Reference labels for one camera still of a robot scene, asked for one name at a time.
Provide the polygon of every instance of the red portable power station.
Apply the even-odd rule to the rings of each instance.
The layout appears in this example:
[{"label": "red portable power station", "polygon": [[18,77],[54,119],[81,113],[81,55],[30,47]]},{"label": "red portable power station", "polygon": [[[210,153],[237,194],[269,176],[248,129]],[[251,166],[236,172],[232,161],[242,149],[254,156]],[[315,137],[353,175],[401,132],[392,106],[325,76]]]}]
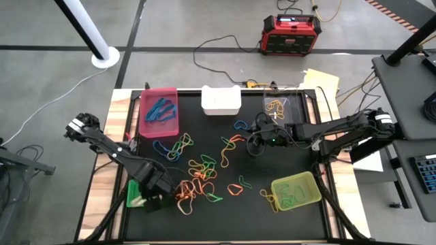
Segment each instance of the red portable power station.
[{"label": "red portable power station", "polygon": [[306,56],[321,33],[313,15],[279,14],[264,20],[260,52],[264,55]]}]

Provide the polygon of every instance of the orange-black striped tape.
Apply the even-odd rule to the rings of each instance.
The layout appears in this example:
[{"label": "orange-black striped tape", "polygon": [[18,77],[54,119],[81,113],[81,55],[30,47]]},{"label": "orange-black striped tape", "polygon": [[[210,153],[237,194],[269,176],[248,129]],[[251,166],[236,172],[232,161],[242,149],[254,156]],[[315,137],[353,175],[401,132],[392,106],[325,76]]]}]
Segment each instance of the orange-black striped tape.
[{"label": "orange-black striped tape", "polygon": [[408,23],[407,21],[403,20],[400,16],[397,16],[395,13],[392,13],[390,10],[385,8],[383,5],[376,2],[376,0],[365,0],[367,3],[374,6],[376,9],[380,10],[383,14],[387,15],[391,19],[395,20],[400,25],[404,26],[407,30],[415,33],[418,31],[418,28],[414,27],[412,24]]}]

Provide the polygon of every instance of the red plastic bin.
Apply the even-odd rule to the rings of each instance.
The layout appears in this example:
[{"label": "red plastic bin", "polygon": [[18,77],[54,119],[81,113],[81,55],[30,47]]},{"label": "red plastic bin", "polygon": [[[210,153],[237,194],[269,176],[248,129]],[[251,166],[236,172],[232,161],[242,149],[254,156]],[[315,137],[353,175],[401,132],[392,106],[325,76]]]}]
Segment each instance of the red plastic bin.
[{"label": "red plastic bin", "polygon": [[[176,117],[163,122],[146,122],[147,112],[160,99],[169,99],[176,105]],[[141,93],[139,134],[146,138],[178,135],[178,98],[176,88],[149,88]]]}]

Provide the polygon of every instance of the pole base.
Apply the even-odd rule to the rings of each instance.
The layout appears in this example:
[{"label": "pole base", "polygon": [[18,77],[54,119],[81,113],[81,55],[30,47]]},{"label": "pole base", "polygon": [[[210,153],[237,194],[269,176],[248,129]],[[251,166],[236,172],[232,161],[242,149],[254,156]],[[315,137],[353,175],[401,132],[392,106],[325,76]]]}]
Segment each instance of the pole base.
[{"label": "pole base", "polygon": [[109,59],[107,60],[100,60],[95,57],[95,55],[92,56],[91,62],[96,68],[100,69],[106,69],[109,67],[114,66],[118,61],[120,60],[120,52],[114,47],[109,47]]}]

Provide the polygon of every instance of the keyboard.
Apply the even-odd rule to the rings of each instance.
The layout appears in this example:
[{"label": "keyboard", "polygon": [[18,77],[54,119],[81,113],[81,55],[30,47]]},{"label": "keyboard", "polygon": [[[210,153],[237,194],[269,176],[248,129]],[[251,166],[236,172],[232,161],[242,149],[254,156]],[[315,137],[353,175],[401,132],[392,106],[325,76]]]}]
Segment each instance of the keyboard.
[{"label": "keyboard", "polygon": [[412,157],[411,161],[424,192],[436,193],[436,154]]}]

